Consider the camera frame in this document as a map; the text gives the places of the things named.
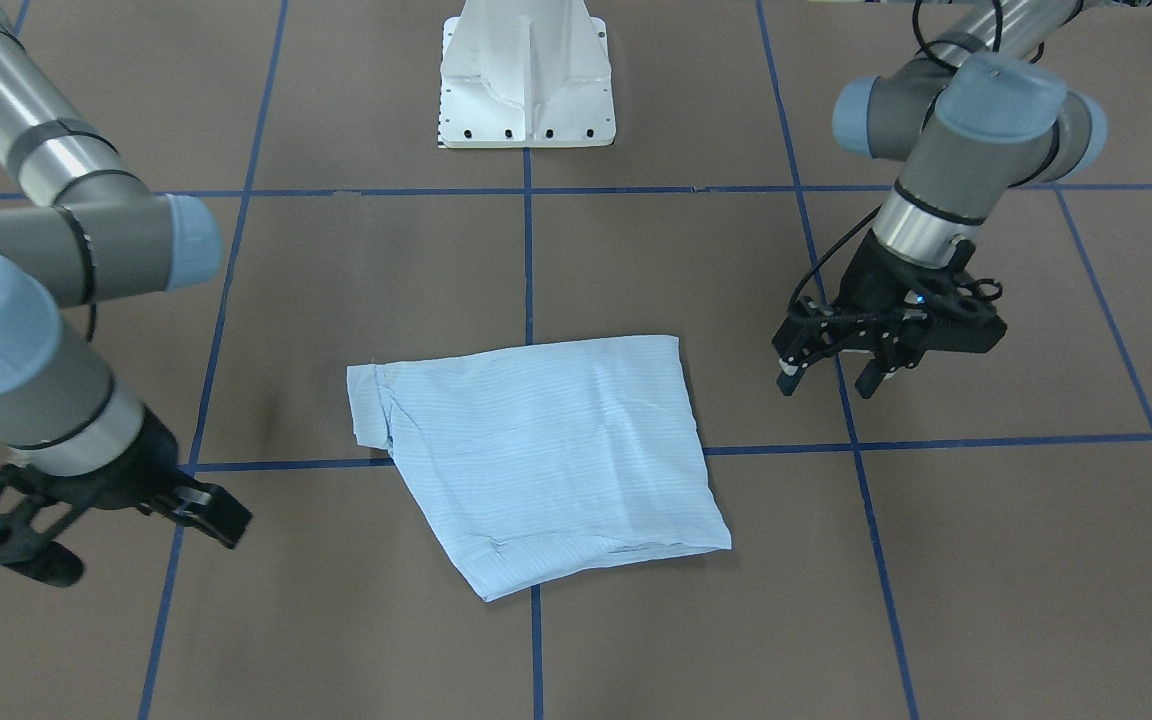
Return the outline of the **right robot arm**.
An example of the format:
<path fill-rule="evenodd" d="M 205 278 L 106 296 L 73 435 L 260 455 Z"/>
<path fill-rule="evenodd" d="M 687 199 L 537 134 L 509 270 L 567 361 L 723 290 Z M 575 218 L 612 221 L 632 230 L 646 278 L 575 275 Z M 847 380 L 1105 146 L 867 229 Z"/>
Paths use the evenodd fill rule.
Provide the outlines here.
<path fill-rule="evenodd" d="M 91 509 L 157 511 L 232 548 L 251 514 L 179 469 L 141 396 L 65 320 L 218 273 L 205 202 L 157 195 L 29 56 L 0 8 L 0 164 L 26 209 L 0 211 L 0 562 Z"/>

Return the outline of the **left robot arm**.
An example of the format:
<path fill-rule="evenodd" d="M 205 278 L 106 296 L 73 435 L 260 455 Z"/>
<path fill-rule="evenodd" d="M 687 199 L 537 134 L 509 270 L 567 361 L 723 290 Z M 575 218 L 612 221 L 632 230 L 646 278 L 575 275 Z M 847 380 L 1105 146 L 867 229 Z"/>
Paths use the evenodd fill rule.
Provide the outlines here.
<path fill-rule="evenodd" d="M 979 1 L 931 38 L 914 9 L 914 59 L 838 94 L 838 146 L 902 168 L 882 204 L 846 232 L 858 249 L 835 296 L 810 300 L 812 273 L 791 291 L 772 340 L 783 395 L 840 354 L 867 354 L 855 387 L 872 397 L 929 353 L 987 354 L 1005 338 L 1002 286 L 967 266 L 1007 191 L 1073 176 L 1106 145 L 1101 106 L 1038 63 L 1044 41 L 1084 10 L 1083 1 Z"/>

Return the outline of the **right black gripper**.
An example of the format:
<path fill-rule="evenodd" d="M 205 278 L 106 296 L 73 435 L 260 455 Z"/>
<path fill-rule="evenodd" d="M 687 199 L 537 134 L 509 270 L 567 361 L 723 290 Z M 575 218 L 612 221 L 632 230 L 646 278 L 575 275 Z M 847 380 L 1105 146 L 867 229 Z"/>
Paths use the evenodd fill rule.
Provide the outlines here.
<path fill-rule="evenodd" d="M 192 528 L 225 550 L 238 546 L 253 518 L 238 498 L 219 484 L 187 484 L 177 467 L 177 438 L 154 411 L 143 410 L 141 430 L 104 464 L 54 457 L 54 448 L 26 454 L 26 467 L 41 477 L 41 492 L 84 509 L 141 509 Z"/>

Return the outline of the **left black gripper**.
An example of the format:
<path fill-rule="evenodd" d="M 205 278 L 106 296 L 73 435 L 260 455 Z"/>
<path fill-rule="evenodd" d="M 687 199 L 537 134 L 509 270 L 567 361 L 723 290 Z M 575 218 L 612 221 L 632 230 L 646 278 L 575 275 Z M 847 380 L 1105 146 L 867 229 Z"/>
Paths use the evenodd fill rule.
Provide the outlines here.
<path fill-rule="evenodd" d="M 817 302 L 805 295 L 814 273 L 841 247 L 840 242 L 831 247 L 814 268 L 799 279 L 791 291 L 786 320 L 774 333 L 780 364 L 776 387 L 786 397 L 794 395 L 809 366 L 846 348 L 872 353 L 854 382 L 855 391 L 865 400 L 873 397 L 882 382 L 902 367 L 918 366 L 925 355 L 910 343 L 899 347 L 897 341 L 922 319 L 920 311 L 915 309 L 911 287 L 916 270 L 929 266 L 900 258 L 878 241 L 874 232 L 865 233 L 847 265 L 835 300 Z"/>

